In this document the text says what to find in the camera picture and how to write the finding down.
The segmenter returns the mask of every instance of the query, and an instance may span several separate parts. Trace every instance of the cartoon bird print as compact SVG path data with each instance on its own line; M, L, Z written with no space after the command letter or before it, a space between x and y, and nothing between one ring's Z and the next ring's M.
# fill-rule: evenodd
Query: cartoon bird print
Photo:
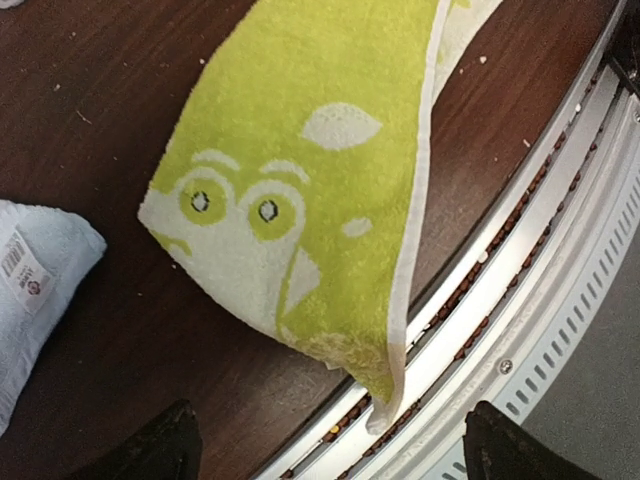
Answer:
M330 104L314 112L301 136L338 151L365 143L380 127L353 105ZM307 222L304 190L312 179L299 164L275 159L242 190L232 179L248 174L247 167L224 152L198 152L191 165L168 194L149 190L140 220L218 303L279 338L278 313L293 310L322 277L299 245ZM347 237L372 228L366 218L347 220L341 232Z

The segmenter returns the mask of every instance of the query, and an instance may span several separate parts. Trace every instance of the towel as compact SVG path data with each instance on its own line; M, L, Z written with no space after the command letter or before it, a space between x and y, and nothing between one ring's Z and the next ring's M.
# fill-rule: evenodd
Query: towel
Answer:
M0 10L17 7L22 2L24 2L24 0L0 0Z
M456 8L258 0L206 66L139 211L220 305L364 385L371 432L404 391L436 59Z
M104 250L77 215L0 200L0 436L40 349Z

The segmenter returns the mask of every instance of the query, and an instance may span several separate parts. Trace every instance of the dark brown wooden surface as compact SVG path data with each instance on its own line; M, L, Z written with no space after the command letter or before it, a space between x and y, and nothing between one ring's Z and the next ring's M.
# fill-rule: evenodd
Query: dark brown wooden surface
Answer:
M181 397L198 414L202 478L246 478L343 379L225 313L136 220L200 59L251 3L27 0L0 12L0 197L78 212L109 243L0 439L0 478L59 478ZM613 3L505 0L476 38L434 110L414 294L524 158Z

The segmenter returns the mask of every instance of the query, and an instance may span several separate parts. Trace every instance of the green towel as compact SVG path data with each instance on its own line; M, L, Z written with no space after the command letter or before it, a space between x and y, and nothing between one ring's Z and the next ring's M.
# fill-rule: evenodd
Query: green towel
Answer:
M404 390L449 9L259 0L205 68L139 212L220 305L367 387L371 431Z

